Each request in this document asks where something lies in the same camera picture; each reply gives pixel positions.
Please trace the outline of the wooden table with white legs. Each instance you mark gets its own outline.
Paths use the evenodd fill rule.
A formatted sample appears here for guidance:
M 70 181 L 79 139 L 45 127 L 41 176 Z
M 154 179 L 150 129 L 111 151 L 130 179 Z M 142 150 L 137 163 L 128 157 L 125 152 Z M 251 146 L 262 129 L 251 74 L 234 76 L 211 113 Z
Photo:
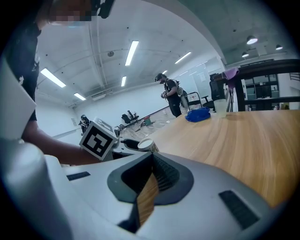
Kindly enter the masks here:
M 197 123 L 179 116 L 150 137 L 163 153 L 223 169 L 271 206 L 300 182 L 300 110 L 230 112 Z

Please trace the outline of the person's black shirt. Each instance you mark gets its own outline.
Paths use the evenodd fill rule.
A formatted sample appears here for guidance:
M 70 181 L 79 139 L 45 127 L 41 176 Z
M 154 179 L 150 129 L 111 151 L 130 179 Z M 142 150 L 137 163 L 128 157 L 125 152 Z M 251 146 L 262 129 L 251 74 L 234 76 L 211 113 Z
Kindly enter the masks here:
M 30 22 L 12 35 L 5 50 L 8 65 L 33 101 L 39 75 L 37 46 L 40 34 L 37 23 Z

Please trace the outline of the metal platform cart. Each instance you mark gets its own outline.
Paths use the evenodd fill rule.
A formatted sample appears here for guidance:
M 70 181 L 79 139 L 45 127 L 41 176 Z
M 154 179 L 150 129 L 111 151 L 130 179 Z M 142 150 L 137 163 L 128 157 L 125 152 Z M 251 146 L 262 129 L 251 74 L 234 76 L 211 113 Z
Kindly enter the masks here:
M 201 99 L 198 92 L 191 92 L 187 94 L 186 99 L 189 110 L 198 109 L 202 107 Z

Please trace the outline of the black high-back office chair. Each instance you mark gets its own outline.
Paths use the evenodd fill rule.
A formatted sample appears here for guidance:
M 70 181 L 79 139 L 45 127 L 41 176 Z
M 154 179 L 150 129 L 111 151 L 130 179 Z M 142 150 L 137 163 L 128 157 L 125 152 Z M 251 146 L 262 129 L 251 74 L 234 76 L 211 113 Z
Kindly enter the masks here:
M 224 92 L 224 80 L 219 80 L 215 81 L 214 76 L 217 74 L 212 74 L 210 75 L 210 91 L 211 91 L 211 101 L 208 100 L 208 96 L 204 96 L 203 98 L 205 99 L 205 103 L 203 104 L 203 107 L 207 107 L 209 109 L 212 109 L 213 112 L 215 113 L 215 105 L 214 101 L 219 100 L 219 99 L 225 99 L 225 92 Z

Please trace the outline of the black reclined office chair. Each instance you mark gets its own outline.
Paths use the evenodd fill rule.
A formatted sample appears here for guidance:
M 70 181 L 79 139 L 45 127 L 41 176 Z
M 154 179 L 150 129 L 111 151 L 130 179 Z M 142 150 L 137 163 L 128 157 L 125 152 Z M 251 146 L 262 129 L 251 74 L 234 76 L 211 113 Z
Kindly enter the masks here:
M 132 122 L 135 122 L 139 119 L 139 116 L 136 115 L 136 113 L 132 114 L 129 110 L 127 111 L 127 114 L 122 114 L 122 120 L 125 122 L 125 124 L 131 124 Z

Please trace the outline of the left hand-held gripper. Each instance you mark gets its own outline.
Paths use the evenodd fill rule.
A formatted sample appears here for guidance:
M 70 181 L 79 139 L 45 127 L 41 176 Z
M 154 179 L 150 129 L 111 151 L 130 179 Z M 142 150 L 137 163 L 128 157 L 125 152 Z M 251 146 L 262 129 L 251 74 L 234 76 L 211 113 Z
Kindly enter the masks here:
M 120 136 L 115 129 L 99 117 L 95 117 L 83 134 L 79 145 L 97 159 L 104 161 L 119 143 Z M 124 139 L 121 143 L 121 150 L 139 151 L 138 143 L 137 140 Z

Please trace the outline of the black metal railing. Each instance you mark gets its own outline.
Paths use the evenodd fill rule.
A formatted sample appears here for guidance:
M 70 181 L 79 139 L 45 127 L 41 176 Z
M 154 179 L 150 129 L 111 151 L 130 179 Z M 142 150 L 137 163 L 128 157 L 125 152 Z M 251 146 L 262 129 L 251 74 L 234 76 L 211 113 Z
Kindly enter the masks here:
M 242 87 L 242 79 L 258 77 L 262 75 L 272 74 L 285 74 L 285 73 L 300 73 L 300 60 L 299 59 L 286 59 L 286 60 L 274 60 L 265 63 L 254 64 L 251 66 L 245 66 L 239 68 L 239 73 L 232 79 L 235 83 L 238 111 L 245 111 L 247 105 L 268 104 L 268 103 L 280 103 L 280 102 L 299 102 L 299 97 L 278 97 L 278 98 L 264 98 L 257 100 L 245 100 Z

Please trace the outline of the small white cup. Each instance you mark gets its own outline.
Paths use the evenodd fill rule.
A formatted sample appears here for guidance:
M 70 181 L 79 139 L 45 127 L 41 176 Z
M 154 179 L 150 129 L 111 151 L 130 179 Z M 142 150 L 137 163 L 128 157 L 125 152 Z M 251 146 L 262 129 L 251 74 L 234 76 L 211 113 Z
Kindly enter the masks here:
M 151 138 L 143 139 L 138 143 L 139 151 L 159 152 L 155 142 Z

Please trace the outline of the person's left forearm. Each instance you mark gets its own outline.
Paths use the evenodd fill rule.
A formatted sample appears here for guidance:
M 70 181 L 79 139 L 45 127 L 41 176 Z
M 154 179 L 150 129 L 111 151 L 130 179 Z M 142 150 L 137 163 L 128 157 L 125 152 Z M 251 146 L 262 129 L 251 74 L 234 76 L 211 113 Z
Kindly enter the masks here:
M 56 157 L 61 164 L 88 165 L 99 163 L 96 157 L 80 146 L 61 142 L 47 135 L 38 127 L 36 121 L 27 123 L 22 139 L 37 146 L 44 154 Z

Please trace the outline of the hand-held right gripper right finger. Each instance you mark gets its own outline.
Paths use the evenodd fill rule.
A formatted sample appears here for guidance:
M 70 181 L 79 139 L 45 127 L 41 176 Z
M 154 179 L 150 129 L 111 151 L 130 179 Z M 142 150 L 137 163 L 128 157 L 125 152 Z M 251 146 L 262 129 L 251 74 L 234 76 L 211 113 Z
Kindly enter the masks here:
M 273 224 L 276 209 L 220 168 L 155 153 L 154 162 L 178 170 L 172 187 L 155 198 L 137 231 L 148 240 L 256 240 Z

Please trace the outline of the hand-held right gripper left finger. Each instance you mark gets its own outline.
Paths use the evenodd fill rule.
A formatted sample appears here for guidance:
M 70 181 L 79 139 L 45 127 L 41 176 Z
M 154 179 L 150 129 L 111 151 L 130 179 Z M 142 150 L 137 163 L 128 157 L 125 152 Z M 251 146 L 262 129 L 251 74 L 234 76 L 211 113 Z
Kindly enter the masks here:
M 72 167 L 61 167 L 57 158 L 46 155 L 48 176 L 67 231 L 58 230 L 54 239 L 150 240 L 118 226 L 129 218 L 133 205 L 117 200 L 107 185 L 110 172 L 143 155 Z

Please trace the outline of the clear plastic cup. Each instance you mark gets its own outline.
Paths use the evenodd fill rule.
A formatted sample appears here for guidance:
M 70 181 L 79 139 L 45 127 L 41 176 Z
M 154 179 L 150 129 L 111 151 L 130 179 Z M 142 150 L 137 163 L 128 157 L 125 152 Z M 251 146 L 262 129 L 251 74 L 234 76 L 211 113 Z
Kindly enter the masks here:
M 226 99 L 218 99 L 214 101 L 215 111 L 218 117 L 224 118 L 227 114 L 227 101 Z

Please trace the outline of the purple cloth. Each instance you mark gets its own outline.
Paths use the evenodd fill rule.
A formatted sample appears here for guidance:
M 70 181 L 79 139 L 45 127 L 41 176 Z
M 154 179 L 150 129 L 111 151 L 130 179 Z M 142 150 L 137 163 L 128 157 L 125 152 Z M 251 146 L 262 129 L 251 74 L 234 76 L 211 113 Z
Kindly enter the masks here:
M 235 88 L 235 81 L 233 78 L 239 73 L 239 68 L 238 67 L 233 67 L 231 69 L 227 69 L 224 72 L 222 72 L 222 78 L 227 80 L 227 85 L 229 89 L 234 89 Z

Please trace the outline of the blue cloth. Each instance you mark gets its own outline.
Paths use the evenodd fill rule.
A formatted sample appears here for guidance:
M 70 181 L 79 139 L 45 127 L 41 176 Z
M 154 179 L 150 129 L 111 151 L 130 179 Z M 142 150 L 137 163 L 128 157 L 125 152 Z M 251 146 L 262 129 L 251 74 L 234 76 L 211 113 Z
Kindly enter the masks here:
M 208 107 L 193 109 L 185 116 L 185 119 L 189 122 L 200 122 L 208 118 L 210 118 L 210 108 Z

